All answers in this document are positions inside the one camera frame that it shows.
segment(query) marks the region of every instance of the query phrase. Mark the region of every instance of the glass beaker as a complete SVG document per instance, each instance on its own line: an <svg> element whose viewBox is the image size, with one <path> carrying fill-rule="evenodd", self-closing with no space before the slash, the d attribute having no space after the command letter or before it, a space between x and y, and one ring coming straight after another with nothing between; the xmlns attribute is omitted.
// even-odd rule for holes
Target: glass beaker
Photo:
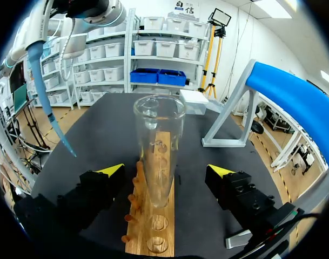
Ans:
<svg viewBox="0 0 329 259"><path fill-rule="evenodd" d="M174 177L185 106L175 97L153 95L137 100L133 110L150 201L163 208Z"/></svg>

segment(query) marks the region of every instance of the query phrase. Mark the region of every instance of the ceiling light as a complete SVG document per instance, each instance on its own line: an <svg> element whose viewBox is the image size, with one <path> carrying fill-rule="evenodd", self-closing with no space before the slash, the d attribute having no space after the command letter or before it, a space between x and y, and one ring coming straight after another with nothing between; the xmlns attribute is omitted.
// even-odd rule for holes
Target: ceiling light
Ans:
<svg viewBox="0 0 329 259"><path fill-rule="evenodd" d="M255 4L262 8L272 18L292 18L276 0L261 0L256 1Z"/></svg>
<svg viewBox="0 0 329 259"><path fill-rule="evenodd" d="M321 73L321 76L322 76L326 81L329 82L329 75L328 75L326 72L324 72L323 70L320 70L320 73Z"/></svg>
<svg viewBox="0 0 329 259"><path fill-rule="evenodd" d="M285 0L285 1L296 12L296 8L298 7L298 2L296 0Z"/></svg>

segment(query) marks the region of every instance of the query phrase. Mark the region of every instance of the white storage bin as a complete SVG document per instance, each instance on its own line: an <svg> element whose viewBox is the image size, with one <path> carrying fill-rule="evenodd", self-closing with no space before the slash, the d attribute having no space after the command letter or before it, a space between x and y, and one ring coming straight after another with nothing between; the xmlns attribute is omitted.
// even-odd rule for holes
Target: white storage bin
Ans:
<svg viewBox="0 0 329 259"><path fill-rule="evenodd" d="M123 79L123 66L103 69L105 81L119 81Z"/></svg>
<svg viewBox="0 0 329 259"><path fill-rule="evenodd" d="M59 52L60 52L60 41L54 39L52 45L50 46L50 54L58 54Z"/></svg>
<svg viewBox="0 0 329 259"><path fill-rule="evenodd" d="M105 95L106 93L109 93L109 92L110 92L109 86L100 87L100 88L91 90L93 101L98 101L103 95Z"/></svg>
<svg viewBox="0 0 329 259"><path fill-rule="evenodd" d="M104 81L104 72L102 69L90 70L91 82L101 82Z"/></svg>
<svg viewBox="0 0 329 259"><path fill-rule="evenodd" d="M175 53L175 42L156 42L156 55L158 57L174 57Z"/></svg>
<svg viewBox="0 0 329 259"><path fill-rule="evenodd" d="M163 23L164 17L144 17L145 30L161 30Z"/></svg>
<svg viewBox="0 0 329 259"><path fill-rule="evenodd" d="M168 18L168 31L181 31L184 32L187 21L181 19Z"/></svg>
<svg viewBox="0 0 329 259"><path fill-rule="evenodd" d="M56 103L56 97L55 97L55 92L54 93L50 93L49 95L48 95L48 99L49 99L49 102L50 102L50 104L55 104Z"/></svg>
<svg viewBox="0 0 329 259"><path fill-rule="evenodd" d="M180 90L180 100L186 106L186 114L204 115L209 100L198 91Z"/></svg>
<svg viewBox="0 0 329 259"><path fill-rule="evenodd" d="M79 56L77 59L78 59L78 63L90 60L90 50L85 49L84 53L81 56Z"/></svg>
<svg viewBox="0 0 329 259"><path fill-rule="evenodd" d="M88 33L88 39L94 39L104 34L104 28L98 28Z"/></svg>
<svg viewBox="0 0 329 259"><path fill-rule="evenodd" d="M57 58L57 59L55 59L54 60L54 64L55 64L55 70L58 70L58 69L60 69L60 59L59 58Z"/></svg>
<svg viewBox="0 0 329 259"><path fill-rule="evenodd" d="M56 102L58 103L63 103L68 99L67 90L57 91L54 96L56 98Z"/></svg>
<svg viewBox="0 0 329 259"><path fill-rule="evenodd" d="M111 92L111 93L123 93L123 91L124 91L123 88L116 88L116 87L114 87L114 88L110 88L109 89L109 92Z"/></svg>
<svg viewBox="0 0 329 259"><path fill-rule="evenodd" d="M46 89L48 89L48 90L52 89L53 87L58 85L58 76L55 76L55 77L52 77L52 78L49 78L49 79L45 80L44 84L45 84Z"/></svg>
<svg viewBox="0 0 329 259"><path fill-rule="evenodd" d="M88 71L76 73L74 75L74 79L76 81L76 84L85 84L90 81L90 74Z"/></svg>
<svg viewBox="0 0 329 259"><path fill-rule="evenodd" d="M105 58L105 47L97 46L90 48L90 58L91 60Z"/></svg>
<svg viewBox="0 0 329 259"><path fill-rule="evenodd" d="M81 92L80 96L82 97L82 101L85 103L89 103L93 100L93 97L92 97L92 94L90 91Z"/></svg>
<svg viewBox="0 0 329 259"><path fill-rule="evenodd" d="M49 62L43 65L43 74L48 74L55 70L55 63Z"/></svg>
<svg viewBox="0 0 329 259"><path fill-rule="evenodd" d="M197 37L205 37L206 23L188 22L188 33Z"/></svg>
<svg viewBox="0 0 329 259"><path fill-rule="evenodd" d="M119 24L119 25L114 26L114 27L104 27L104 34L108 35L110 33L126 31L126 25L127 25L127 22L124 21L124 22L122 22L122 24Z"/></svg>
<svg viewBox="0 0 329 259"><path fill-rule="evenodd" d="M119 57L124 54L124 44L123 43L112 43L105 45L105 57Z"/></svg>
<svg viewBox="0 0 329 259"><path fill-rule="evenodd" d="M199 47L191 44L179 43L179 58L197 60Z"/></svg>
<svg viewBox="0 0 329 259"><path fill-rule="evenodd" d="M135 40L136 56L152 56L154 52L155 42L153 40Z"/></svg>

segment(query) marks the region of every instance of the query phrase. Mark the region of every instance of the yellow tripod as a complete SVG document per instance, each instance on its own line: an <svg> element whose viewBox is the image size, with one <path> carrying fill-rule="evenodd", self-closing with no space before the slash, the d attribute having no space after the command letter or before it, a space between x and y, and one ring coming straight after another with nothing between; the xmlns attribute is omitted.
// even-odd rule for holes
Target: yellow tripod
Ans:
<svg viewBox="0 0 329 259"><path fill-rule="evenodd" d="M209 90L209 98L210 98L212 90L213 90L214 98L217 99L216 88L215 88L215 85L214 85L214 81L216 79L216 74L217 74L217 70L218 70L218 66L219 66L219 60L220 60L220 55L221 55L221 51L222 51L222 42L223 42L223 39L219 38L218 51L217 51L217 56L216 56L216 63L214 65L214 70L212 72L212 81L207 86L207 88L204 90L204 92L207 92L210 89Z"/></svg>
<svg viewBox="0 0 329 259"><path fill-rule="evenodd" d="M204 86L205 86L205 81L206 81L206 74L207 74L207 71L209 69L209 63L210 63L210 58L211 58L213 39L215 37L219 37L218 51L217 51L217 56L216 56L216 63L214 65L214 70L212 72L212 81L207 86L207 88L205 89ZM209 98L210 98L210 96L212 94L212 91L213 91L214 97L217 98L216 88L215 88L214 81L216 79L216 74L217 74L217 70L218 70L218 66L219 66L220 55L221 55L221 51L222 51L222 42L223 42L223 38L224 37L225 37L225 27L224 26L222 26L218 30L216 30L216 26L215 25L212 26L211 37L210 37L210 44L209 44L209 51L207 53L207 60L206 60L205 68L203 70L204 74L203 74L203 79L202 79L202 85L198 89L198 91L201 92L201 93L207 92L209 90Z"/></svg>

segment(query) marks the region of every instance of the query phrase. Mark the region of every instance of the black table surface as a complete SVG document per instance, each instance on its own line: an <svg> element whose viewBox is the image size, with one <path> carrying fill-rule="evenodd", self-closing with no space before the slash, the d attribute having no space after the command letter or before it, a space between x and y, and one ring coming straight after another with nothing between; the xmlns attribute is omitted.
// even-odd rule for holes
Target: black table surface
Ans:
<svg viewBox="0 0 329 259"><path fill-rule="evenodd" d="M127 196L132 193L131 179L139 160L135 129L134 102L142 94L106 94L90 107L69 129L66 136L77 154L74 158L60 142L39 174L32 196L43 194L56 203L79 183L88 170L100 170L125 164L127 183L109 210L99 213L81 235L101 245L124 251L121 236L126 234L124 216L129 213ZM184 134L179 144L175 171L175 255L198 255L204 258L229 258L243 248L225 248L225 237L241 226L230 213L223 211L204 183L208 164L232 171L243 170L267 195L274 195L276 207L282 205L278 190L254 146L244 148L204 148L201 139L218 114L207 110L204 116L186 115ZM229 117L217 138L241 136L239 126Z"/></svg>

